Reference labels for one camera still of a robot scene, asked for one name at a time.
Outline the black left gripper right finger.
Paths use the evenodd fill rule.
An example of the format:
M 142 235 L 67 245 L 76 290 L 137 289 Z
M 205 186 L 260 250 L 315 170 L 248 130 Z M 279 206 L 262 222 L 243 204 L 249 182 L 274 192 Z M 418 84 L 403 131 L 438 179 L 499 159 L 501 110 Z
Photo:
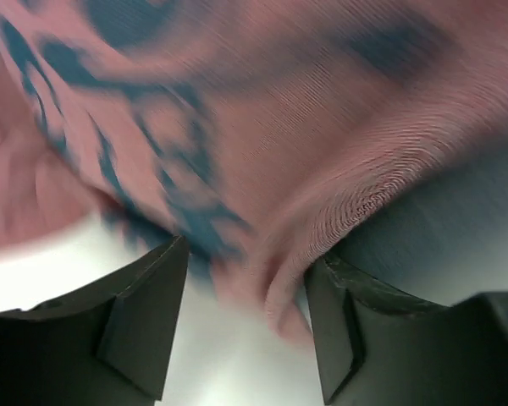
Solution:
M 306 296 L 327 405 L 508 405 L 508 292 L 442 306 L 329 255 Z

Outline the red patterned pillowcase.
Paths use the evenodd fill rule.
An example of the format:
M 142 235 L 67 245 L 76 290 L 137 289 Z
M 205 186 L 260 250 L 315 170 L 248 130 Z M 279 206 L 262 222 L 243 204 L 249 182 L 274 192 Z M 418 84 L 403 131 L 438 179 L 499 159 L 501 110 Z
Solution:
M 99 211 L 312 335 L 306 269 L 508 124 L 508 1 L 0 1 L 0 249 Z

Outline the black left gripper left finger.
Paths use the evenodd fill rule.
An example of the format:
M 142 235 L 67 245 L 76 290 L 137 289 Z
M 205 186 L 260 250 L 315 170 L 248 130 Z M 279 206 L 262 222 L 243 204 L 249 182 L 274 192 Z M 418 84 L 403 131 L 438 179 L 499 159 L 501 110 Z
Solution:
M 30 310 L 0 313 L 0 405 L 161 400 L 189 250 L 179 237 Z

